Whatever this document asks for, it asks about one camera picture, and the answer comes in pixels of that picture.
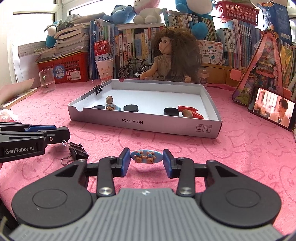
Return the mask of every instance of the pink desk surface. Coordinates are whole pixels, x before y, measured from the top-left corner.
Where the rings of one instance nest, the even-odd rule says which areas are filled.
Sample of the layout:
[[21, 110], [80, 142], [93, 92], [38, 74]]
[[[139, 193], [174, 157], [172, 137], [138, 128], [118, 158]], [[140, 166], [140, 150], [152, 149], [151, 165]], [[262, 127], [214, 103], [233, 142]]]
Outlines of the pink desk surface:
[[[59, 84], [54, 92], [28, 97], [12, 110], [25, 124], [67, 126], [70, 141], [81, 143], [89, 154], [88, 162], [117, 156], [124, 147], [131, 151], [168, 148], [175, 157], [185, 156], [197, 163], [215, 159], [275, 189], [282, 209], [275, 227], [282, 233], [296, 227], [296, 144], [291, 132], [250, 114], [246, 107], [231, 100], [231, 91], [208, 87], [223, 125], [217, 139], [177, 136], [71, 121], [67, 104], [92, 89], [91, 82]], [[69, 155], [62, 144], [49, 145], [46, 154], [4, 163], [0, 174], [0, 197], [11, 211], [14, 194], [22, 187], [62, 167], [60, 159]], [[127, 176], [115, 178], [115, 187], [177, 187], [178, 179], [166, 176], [162, 162], [147, 165], [131, 161]], [[95, 192], [96, 178], [88, 190]], [[204, 190], [203, 179], [196, 179], [196, 191]]]

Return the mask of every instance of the phone screen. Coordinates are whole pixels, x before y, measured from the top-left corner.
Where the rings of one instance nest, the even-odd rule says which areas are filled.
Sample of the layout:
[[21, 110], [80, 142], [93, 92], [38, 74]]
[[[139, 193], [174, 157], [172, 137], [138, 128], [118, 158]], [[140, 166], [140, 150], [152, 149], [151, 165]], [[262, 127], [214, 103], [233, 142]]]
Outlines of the phone screen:
[[249, 111], [288, 128], [295, 103], [260, 87], [257, 89], [258, 92], [254, 93], [249, 105]]

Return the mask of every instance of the woman on screen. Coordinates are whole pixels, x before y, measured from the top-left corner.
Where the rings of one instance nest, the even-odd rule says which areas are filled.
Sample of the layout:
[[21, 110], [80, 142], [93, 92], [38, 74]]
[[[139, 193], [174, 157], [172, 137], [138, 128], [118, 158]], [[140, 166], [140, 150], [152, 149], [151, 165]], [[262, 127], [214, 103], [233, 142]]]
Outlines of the woman on screen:
[[290, 120], [285, 115], [287, 109], [288, 109], [288, 102], [285, 99], [281, 99], [279, 101], [278, 112], [270, 114], [269, 119], [288, 128], [290, 124]]

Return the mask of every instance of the label printer box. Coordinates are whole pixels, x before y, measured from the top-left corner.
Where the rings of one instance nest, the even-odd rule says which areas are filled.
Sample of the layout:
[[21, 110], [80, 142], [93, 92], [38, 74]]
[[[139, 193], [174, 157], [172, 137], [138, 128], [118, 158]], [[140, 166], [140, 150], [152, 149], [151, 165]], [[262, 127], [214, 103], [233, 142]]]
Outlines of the label printer box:
[[198, 40], [198, 42], [203, 63], [222, 65], [222, 43], [207, 40]]

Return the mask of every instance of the red plastic basket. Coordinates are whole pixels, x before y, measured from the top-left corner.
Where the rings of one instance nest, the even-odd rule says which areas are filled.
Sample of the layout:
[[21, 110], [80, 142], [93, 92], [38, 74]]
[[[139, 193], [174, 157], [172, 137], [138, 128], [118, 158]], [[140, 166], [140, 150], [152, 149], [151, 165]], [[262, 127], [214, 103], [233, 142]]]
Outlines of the red plastic basket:
[[219, 17], [223, 23], [232, 19], [238, 19], [254, 24], [255, 26], [258, 25], [259, 10], [253, 7], [228, 1], [220, 1], [217, 3], [216, 9], [219, 11]]
[[88, 52], [38, 63], [39, 71], [53, 68], [56, 84], [89, 81]]

